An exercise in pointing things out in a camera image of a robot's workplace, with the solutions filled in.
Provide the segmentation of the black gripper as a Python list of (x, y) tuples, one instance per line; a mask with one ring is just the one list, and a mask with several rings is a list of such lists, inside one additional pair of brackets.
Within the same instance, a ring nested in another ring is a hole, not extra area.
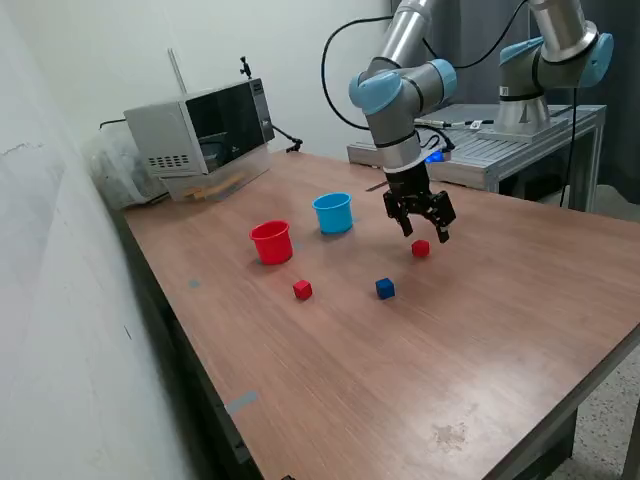
[(418, 160), (405, 170), (386, 171), (385, 176), (392, 192), (383, 194), (386, 213), (398, 223), (403, 235), (409, 237), (413, 233), (413, 227), (408, 211), (399, 200), (427, 197), (423, 216), (434, 225), (439, 242), (446, 243), (450, 238), (449, 227), (455, 221), (456, 213), (446, 191), (431, 194), (425, 162)]

